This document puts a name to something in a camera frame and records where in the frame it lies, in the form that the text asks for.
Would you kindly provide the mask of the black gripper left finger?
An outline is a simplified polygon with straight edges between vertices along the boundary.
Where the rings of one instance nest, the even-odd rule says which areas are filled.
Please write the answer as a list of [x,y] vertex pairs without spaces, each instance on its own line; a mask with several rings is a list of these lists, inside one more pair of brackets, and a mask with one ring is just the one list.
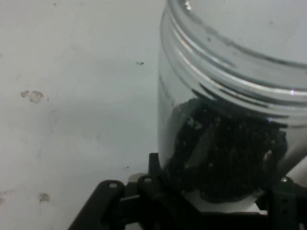
[[166,189],[158,177],[157,153],[149,155],[148,174],[137,182],[102,181],[69,226],[70,230],[213,230],[215,214],[202,214]]

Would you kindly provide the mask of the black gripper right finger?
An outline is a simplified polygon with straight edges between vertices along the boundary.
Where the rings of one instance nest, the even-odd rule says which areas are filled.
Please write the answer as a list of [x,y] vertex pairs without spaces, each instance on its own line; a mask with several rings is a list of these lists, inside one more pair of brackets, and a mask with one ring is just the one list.
[[307,188],[285,176],[256,201],[267,211],[270,230],[305,230],[307,228]]

